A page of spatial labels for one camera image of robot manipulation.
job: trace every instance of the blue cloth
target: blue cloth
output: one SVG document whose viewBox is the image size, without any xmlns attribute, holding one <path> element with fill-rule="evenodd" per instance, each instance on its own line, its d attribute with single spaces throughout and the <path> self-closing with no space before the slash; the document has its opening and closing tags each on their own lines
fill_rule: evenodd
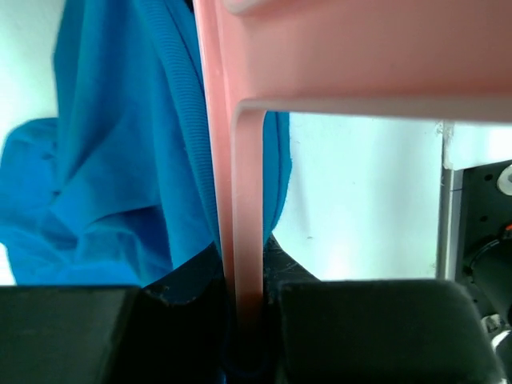
<svg viewBox="0 0 512 384">
<path fill-rule="evenodd" d="M 17 283 L 144 286 L 219 247 L 184 1 L 68 1 L 54 71 L 58 118 L 14 130 L 0 167 L 0 242 Z M 288 124 L 287 114 L 266 116 L 265 239 L 285 201 Z"/>
</svg>

